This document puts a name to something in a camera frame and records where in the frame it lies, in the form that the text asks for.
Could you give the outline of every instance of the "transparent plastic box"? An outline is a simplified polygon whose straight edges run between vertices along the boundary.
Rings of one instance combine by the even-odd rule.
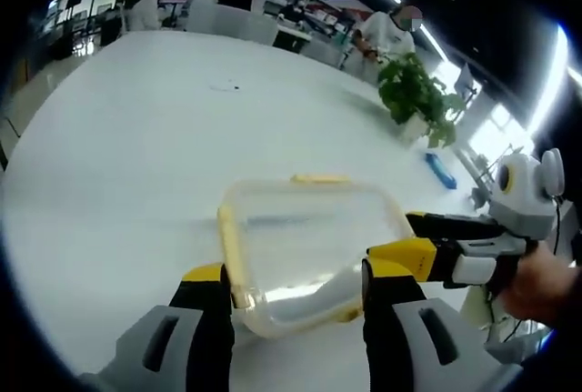
[[[335,177],[238,183],[218,221],[236,315],[270,338],[356,317],[366,250],[414,236],[382,189]]]

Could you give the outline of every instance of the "black wire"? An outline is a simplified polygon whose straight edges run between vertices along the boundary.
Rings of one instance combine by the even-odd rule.
[[[562,215],[560,213],[560,203],[558,202],[557,198],[556,198],[556,216],[557,216],[557,223],[556,223],[556,243],[554,244],[554,256],[557,253],[557,246],[559,244],[560,241],[560,219],[562,218]],[[507,342],[516,332],[517,329],[519,328],[519,326],[521,326],[521,323],[523,321],[519,320],[517,321],[517,325],[516,327],[513,329],[513,331],[511,333],[509,333],[509,336],[507,336],[503,342]]]

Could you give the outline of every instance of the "person in white coat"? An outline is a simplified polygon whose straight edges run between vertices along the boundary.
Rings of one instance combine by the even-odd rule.
[[[159,30],[162,27],[157,3],[159,0],[139,0],[128,10],[129,31]]]
[[[412,5],[400,5],[389,14],[374,13],[354,32],[354,45],[344,62],[344,71],[377,85],[379,58],[390,60],[415,52],[410,33],[421,24],[422,13]]]

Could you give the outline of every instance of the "floor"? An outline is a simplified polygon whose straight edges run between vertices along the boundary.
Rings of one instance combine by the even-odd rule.
[[[87,58],[87,55],[73,55],[65,60],[48,64],[3,106],[0,144],[2,144],[8,160],[10,160],[10,155],[18,143],[18,139],[35,116],[36,111],[58,85]]]

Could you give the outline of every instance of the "blue object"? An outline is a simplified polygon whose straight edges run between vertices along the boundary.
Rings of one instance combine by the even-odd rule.
[[[440,158],[434,153],[426,153],[425,160],[436,174],[440,182],[445,185],[447,189],[457,189],[457,181],[450,173],[447,171],[443,162],[441,162]]]

